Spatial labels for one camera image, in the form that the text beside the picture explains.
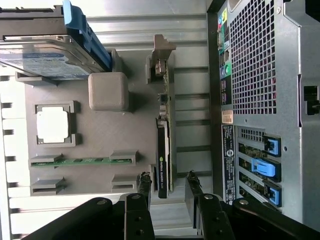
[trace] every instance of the ventilation grille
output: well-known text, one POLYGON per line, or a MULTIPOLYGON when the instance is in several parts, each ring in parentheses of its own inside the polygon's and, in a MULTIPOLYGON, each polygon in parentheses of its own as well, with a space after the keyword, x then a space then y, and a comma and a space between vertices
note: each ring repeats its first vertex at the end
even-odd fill
POLYGON ((248 139, 256 142, 263 143, 263 136, 265 132, 261 129, 249 128, 249 127, 238 127, 238 137, 248 139))
POLYGON ((234 114, 276 114, 274 0, 251 0, 230 24, 234 114))

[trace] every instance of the label sticker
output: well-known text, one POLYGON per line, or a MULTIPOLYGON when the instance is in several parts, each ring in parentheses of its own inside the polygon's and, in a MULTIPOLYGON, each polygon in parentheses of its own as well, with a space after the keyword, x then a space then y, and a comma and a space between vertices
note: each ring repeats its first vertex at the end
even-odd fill
POLYGON ((236 199, 236 171, 235 171, 235 137, 234 126, 222 126, 223 144, 223 173, 225 202, 232 205, 236 199))
POLYGON ((224 45, 223 45, 224 49, 227 49, 229 46, 230 46, 230 41, 224 42, 224 45))
POLYGON ((61 53, 0 54, 0 61, 51 80, 86 79, 90 74, 79 66, 68 64, 61 53))
POLYGON ((234 123, 234 111, 233 110, 222 111, 222 123, 223 124, 233 124, 234 123))

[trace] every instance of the gray plastic block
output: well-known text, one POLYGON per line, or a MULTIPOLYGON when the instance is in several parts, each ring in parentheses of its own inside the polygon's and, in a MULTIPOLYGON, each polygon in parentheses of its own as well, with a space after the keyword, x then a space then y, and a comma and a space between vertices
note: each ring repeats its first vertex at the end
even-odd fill
POLYGON ((30 186, 31 195, 33 196, 46 196, 56 195, 65 188, 65 179, 41 179, 30 186))
POLYGON ((49 80, 44 76, 26 76, 22 73, 15 73, 15 80, 20 83, 28 84, 31 86, 57 86, 55 81, 49 80))
POLYGON ((112 59, 112 72, 123 72, 123 61, 119 57, 118 52, 115 48, 108 49, 108 52, 111 53, 112 59))
POLYGON ((123 72, 92 73, 88 79, 89 106, 94 111, 129 109, 128 79, 123 72))
POLYGON ((65 142, 61 143, 41 143, 38 146, 43 148, 71 148, 78 144, 78 134, 72 133, 71 136, 65 139, 65 142))
POLYGON ((104 158, 114 150, 138 150, 137 164, 78 165, 77 167, 31 167, 30 181, 44 176, 64 176, 67 187, 59 193, 64 195, 111 193, 114 175, 138 175, 149 172, 155 164, 156 131, 155 117, 159 114, 158 94, 164 92, 163 84, 147 85, 145 80, 146 58, 150 50, 118 52, 127 66, 128 88, 133 100, 134 114, 111 111, 92 111, 89 106, 88 80, 60 81, 58 87, 32 87, 25 85, 28 158, 63 154, 64 158, 104 158), (37 144, 35 104, 62 103, 73 100, 81 107, 76 120, 76 133, 81 144, 75 147, 42 147, 37 144))
POLYGON ((138 190, 140 174, 114 175, 111 182, 112 193, 136 193, 138 190))
POLYGON ((44 101, 44 102, 40 102, 40 103, 36 103, 34 104, 34 109, 33 109, 33 114, 36 114, 39 111, 42 111, 42 108, 45 107, 63 107, 63 110, 74 114, 78 111, 77 108, 79 108, 79 103, 77 103, 76 101, 72 101, 72 100, 68 100, 68 101, 44 101))
POLYGON ((60 155, 45 155, 45 156, 35 156, 30 159, 30 163, 54 163, 55 161, 62 158, 60 155))
POLYGON ((137 154, 137 150, 114 150, 110 156, 110 159, 131 159, 132 165, 135 166, 137 161, 137 154))

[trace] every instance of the usb port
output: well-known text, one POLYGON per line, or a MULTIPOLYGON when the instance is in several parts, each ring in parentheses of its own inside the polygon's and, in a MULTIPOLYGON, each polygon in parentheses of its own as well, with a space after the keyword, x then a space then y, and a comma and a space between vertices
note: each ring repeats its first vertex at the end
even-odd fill
POLYGON ((219 55, 219 62, 220 62, 220 67, 222 67, 223 65, 225 65, 225 56, 224 53, 219 55))
POLYGON ((217 45, 218 45, 218 50, 219 51, 222 50, 224 43, 223 43, 223 34, 221 32, 221 28, 219 28, 217 31, 216 41, 217 41, 217 45))
POLYGON ((269 202, 277 207, 282 205, 282 191, 277 185, 269 182, 263 181, 264 183, 264 196, 269 200, 269 202))
POLYGON ((224 62, 227 62, 229 60, 229 50, 224 51, 223 59, 224 62))
POLYGON ((264 135, 264 152, 274 156, 281 157, 281 138, 273 135, 264 135))

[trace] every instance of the cpu socket cover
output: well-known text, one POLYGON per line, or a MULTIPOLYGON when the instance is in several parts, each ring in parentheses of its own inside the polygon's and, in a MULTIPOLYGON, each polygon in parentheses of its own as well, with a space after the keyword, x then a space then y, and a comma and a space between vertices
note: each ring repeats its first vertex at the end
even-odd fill
POLYGON ((45 148, 74 147, 76 133, 71 131, 71 114, 75 113, 74 101, 35 104, 36 142, 45 148))

